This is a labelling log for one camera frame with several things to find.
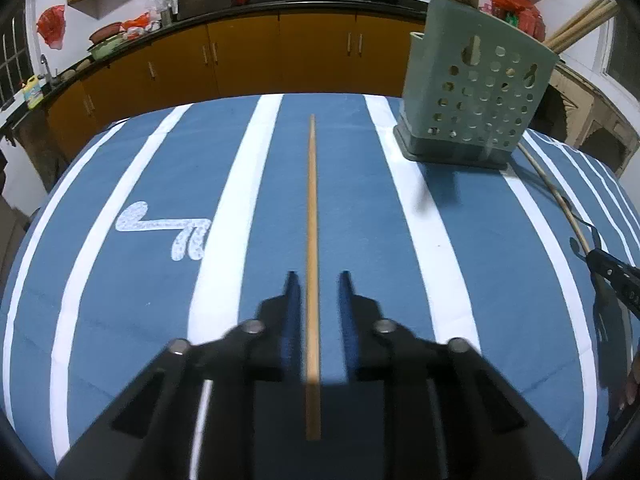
window bar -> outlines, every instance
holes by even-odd
[[[18,43],[15,41],[15,16],[11,19],[11,30],[14,35],[14,53],[15,53],[15,65],[18,67],[18,77],[23,83],[27,83],[22,77],[22,70],[20,70],[20,59],[18,58]]]
[[[5,59],[4,67],[6,68],[6,76],[9,79],[9,87],[11,88],[12,95],[14,95],[15,94],[14,84],[11,81],[11,72],[9,72],[9,62],[6,58],[6,37],[4,34],[2,35],[2,49],[4,50],[4,59]]]

tablecloth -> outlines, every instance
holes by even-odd
[[[640,324],[622,308],[594,317],[574,233],[519,150],[505,171],[410,162],[392,134],[399,102],[221,99],[130,118],[85,147],[30,228],[0,311],[3,407],[50,474],[169,340],[219,338],[289,270],[304,287],[311,114],[322,383],[346,380],[337,279],[349,270],[357,294],[416,335],[469,339],[583,471],[600,463]],[[640,261],[638,216],[610,170],[532,130],[523,142],[606,250]]]

screw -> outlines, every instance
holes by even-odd
[[[191,344],[186,339],[174,339],[169,343],[169,352],[177,355],[184,355],[191,347]]]
[[[388,334],[393,332],[398,326],[390,319],[379,319],[373,324],[373,328],[376,332],[381,334]]]
[[[469,343],[461,337],[455,337],[449,341],[449,348],[458,354],[463,354],[470,349]]]
[[[264,330],[264,323],[259,319],[250,319],[242,324],[242,330],[248,334],[259,334]]]

